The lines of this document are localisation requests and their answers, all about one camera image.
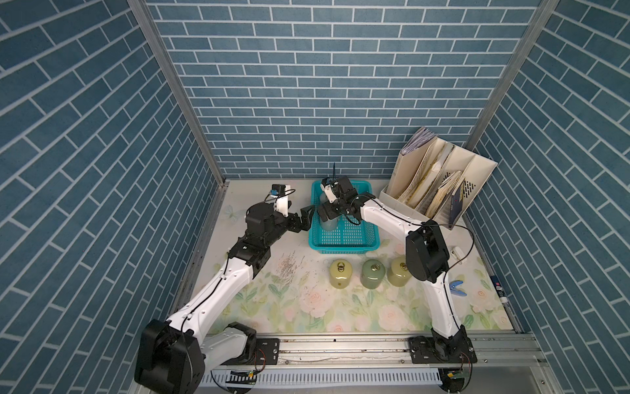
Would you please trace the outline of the teal plastic basket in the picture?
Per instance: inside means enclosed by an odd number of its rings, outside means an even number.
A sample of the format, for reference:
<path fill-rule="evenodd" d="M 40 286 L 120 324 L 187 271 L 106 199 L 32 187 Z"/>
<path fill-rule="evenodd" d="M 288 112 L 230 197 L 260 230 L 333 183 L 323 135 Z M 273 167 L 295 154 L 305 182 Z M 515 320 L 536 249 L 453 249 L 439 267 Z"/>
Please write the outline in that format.
<path fill-rule="evenodd" d="M 335 231 L 323 231 L 320 227 L 318 206 L 322 194 L 321 181 L 311 186 L 311 201 L 316 206 L 313 224 L 308 232 L 308 244 L 322 254 L 365 254 L 375 251 L 380 246 L 379 231 L 372 223 L 351 224 L 344 217 L 339 217 Z"/>

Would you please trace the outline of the yellow tea canister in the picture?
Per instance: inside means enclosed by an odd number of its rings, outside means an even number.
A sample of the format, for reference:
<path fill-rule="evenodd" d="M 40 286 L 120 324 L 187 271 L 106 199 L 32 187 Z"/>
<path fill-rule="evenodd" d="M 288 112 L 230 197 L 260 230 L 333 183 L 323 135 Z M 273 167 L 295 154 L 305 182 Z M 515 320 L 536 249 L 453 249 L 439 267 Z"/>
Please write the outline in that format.
<path fill-rule="evenodd" d="M 350 262 L 338 259 L 332 262 L 330 269 L 330 283 L 336 289 L 345 289 L 349 286 L 353 275 L 353 267 Z"/>

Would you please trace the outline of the dark green tea canister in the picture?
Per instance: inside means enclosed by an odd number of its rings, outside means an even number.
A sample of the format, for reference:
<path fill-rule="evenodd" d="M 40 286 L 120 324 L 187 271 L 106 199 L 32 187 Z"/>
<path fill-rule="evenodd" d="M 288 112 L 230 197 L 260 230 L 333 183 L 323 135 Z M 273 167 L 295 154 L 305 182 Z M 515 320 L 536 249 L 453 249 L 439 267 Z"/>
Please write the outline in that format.
<path fill-rule="evenodd" d="M 360 282 L 365 288 L 375 290 L 381 285 L 385 275 L 384 264 L 377 259 L 369 259 L 363 264 Z"/>

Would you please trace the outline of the yellow-green tea canister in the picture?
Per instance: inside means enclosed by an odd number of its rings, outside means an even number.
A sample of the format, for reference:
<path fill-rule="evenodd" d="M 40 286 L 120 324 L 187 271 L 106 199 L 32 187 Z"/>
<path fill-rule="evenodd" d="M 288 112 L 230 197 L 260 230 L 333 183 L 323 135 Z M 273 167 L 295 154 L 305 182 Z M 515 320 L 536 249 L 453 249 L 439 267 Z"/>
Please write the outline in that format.
<path fill-rule="evenodd" d="M 399 256 L 392 260 L 387 271 L 387 279 L 393 287 L 404 287 L 411 277 L 405 256 Z"/>

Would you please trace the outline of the grey-blue tea canister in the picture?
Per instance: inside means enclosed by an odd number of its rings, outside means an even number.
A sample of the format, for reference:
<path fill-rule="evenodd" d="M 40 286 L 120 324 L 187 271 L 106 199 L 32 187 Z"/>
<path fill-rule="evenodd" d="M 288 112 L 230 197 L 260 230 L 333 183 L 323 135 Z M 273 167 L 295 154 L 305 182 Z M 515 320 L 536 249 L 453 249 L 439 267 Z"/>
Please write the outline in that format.
<path fill-rule="evenodd" d="M 326 221 L 320 218 L 319 223 L 323 231 L 335 231 L 336 228 L 338 228 L 339 218 L 328 219 Z"/>

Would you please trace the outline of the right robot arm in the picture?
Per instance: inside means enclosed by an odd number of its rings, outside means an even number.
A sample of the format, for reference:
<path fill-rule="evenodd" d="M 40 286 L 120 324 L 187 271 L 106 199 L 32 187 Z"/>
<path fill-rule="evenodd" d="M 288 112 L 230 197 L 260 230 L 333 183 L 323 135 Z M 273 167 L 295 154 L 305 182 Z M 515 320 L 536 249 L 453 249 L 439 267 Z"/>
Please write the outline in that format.
<path fill-rule="evenodd" d="M 326 201 L 318 206 L 318 215 L 324 222 L 343 216 L 355 224 L 372 223 L 405 243 L 407 269 L 423 287 L 432 323 L 429 337 L 409 339 L 412 362 L 476 363 L 476 353 L 455 313 L 447 282 L 450 253 L 441 225 L 430 219 L 410 218 L 386 207 L 373 194 L 357 192 L 348 177 L 325 178 L 321 190 Z"/>

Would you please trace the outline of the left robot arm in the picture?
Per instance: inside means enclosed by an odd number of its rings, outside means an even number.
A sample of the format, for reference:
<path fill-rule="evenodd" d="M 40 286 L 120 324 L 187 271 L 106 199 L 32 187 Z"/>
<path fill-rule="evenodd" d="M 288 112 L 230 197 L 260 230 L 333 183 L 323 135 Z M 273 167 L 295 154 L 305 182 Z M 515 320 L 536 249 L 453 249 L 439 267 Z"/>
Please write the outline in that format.
<path fill-rule="evenodd" d="M 246 230 L 229 250 L 225 264 L 190 301 L 165 320 L 142 331 L 134 380 L 156 393 L 192 393 L 207 369 L 229 361 L 249 364 L 257 352 L 256 331 L 241 323 L 221 333 L 208 332 L 232 299 L 255 279 L 271 257 L 271 247 L 286 232 L 311 228 L 315 208 L 299 213 L 260 202 L 245 216 Z"/>

